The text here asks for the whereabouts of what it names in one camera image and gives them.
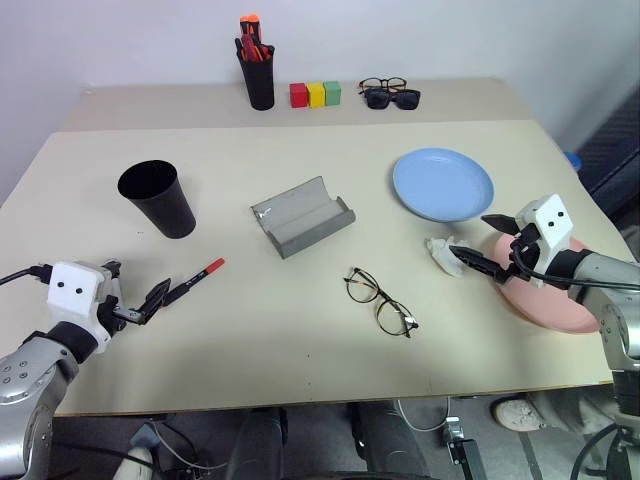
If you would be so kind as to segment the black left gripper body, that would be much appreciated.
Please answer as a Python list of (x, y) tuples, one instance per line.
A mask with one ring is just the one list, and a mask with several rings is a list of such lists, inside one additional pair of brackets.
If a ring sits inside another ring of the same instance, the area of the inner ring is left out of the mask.
[(114, 309), (121, 305), (122, 294), (120, 288), (121, 262), (116, 259), (107, 261), (103, 268), (111, 273), (111, 291), (106, 295), (105, 301), (97, 309), (97, 318), (101, 326), (108, 333), (118, 333), (126, 327), (126, 321), (117, 318)]

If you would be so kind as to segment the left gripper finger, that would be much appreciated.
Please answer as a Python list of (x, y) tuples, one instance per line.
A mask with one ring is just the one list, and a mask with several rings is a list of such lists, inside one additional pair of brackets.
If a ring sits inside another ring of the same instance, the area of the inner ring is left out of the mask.
[(155, 312), (163, 305), (164, 297), (168, 293), (170, 285), (170, 280), (163, 280), (152, 288), (145, 297), (145, 312)]
[(128, 323), (145, 325), (160, 307), (160, 300), (147, 300), (137, 309), (116, 306), (113, 309), (113, 315)]

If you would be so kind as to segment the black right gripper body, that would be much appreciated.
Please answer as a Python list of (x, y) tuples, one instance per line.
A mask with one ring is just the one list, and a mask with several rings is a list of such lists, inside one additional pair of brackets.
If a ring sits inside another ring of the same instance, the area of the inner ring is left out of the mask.
[(540, 258), (540, 247), (538, 241), (541, 239), (540, 233), (535, 224), (527, 224), (511, 242), (509, 260), (511, 265), (508, 271), (524, 281), (532, 279), (531, 271), (535, 270)]

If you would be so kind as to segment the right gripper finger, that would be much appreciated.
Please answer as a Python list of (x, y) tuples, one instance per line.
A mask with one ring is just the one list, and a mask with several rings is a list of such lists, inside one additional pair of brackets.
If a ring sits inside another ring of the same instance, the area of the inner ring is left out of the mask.
[(513, 276), (509, 269), (502, 268), (499, 263), (470, 247), (450, 245), (449, 250), (463, 264), (491, 277), (498, 284), (505, 284)]
[(518, 235), (521, 228), (514, 217), (504, 214), (482, 215), (481, 220), (490, 225), (495, 230), (508, 235)]

